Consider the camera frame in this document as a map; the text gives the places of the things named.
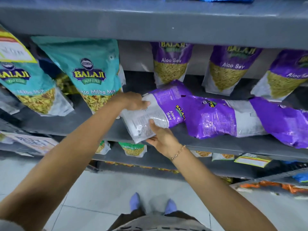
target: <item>floor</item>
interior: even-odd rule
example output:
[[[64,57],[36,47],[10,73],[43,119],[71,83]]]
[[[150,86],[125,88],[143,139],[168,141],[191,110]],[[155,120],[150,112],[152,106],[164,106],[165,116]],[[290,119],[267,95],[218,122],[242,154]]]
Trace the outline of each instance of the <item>floor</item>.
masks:
[[[0,200],[8,195],[35,163],[0,159]],[[147,213],[162,212],[172,198],[179,210],[213,231],[223,231],[191,187],[183,181],[142,175],[84,171],[47,222],[47,231],[106,230],[119,214],[129,213],[129,198],[138,192]],[[242,193],[278,231],[307,230],[308,201],[265,192]]]

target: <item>brown pants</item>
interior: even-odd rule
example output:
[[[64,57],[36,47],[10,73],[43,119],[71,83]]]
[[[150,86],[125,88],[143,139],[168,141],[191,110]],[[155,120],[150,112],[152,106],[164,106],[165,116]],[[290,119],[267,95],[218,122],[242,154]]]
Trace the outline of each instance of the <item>brown pants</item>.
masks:
[[[134,219],[137,219],[139,217],[145,216],[145,213],[142,209],[136,209],[133,210],[130,214],[121,214],[119,217],[116,219],[116,221],[110,226],[108,231],[114,230],[121,225],[124,225],[128,223],[129,221],[132,221]],[[191,217],[190,215],[187,215],[186,213],[182,211],[175,211],[170,214],[165,215],[166,217],[179,217],[183,218],[186,220],[195,220],[198,221],[195,217]]]

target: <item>price tag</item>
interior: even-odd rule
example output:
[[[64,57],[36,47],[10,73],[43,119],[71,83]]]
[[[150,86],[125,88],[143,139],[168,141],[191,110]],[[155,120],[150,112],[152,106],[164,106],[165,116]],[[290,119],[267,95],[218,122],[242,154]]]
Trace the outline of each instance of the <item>price tag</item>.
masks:
[[[23,135],[4,131],[1,131],[1,133],[27,147],[42,153],[43,155],[52,150],[52,148],[58,144],[58,142],[54,139],[47,137]]]
[[[37,63],[27,48],[0,25],[0,62]]]

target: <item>shoe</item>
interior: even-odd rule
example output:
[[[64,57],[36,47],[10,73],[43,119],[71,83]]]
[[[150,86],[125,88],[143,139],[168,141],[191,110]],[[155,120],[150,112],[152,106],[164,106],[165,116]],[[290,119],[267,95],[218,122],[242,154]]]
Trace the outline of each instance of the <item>shoe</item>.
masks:
[[[165,213],[164,215],[170,214],[172,212],[176,212],[177,208],[176,208],[176,204],[172,199],[169,199],[165,208]]]
[[[141,200],[138,193],[133,194],[129,201],[129,206],[131,208],[131,212],[141,207]]]

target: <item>bracelet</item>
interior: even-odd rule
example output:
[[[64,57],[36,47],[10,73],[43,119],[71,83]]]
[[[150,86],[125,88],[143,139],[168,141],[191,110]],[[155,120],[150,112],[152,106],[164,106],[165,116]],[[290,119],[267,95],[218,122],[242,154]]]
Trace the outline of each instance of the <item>bracelet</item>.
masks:
[[[170,158],[171,162],[181,153],[181,151],[183,150],[185,146],[186,145],[184,145],[173,157]]]

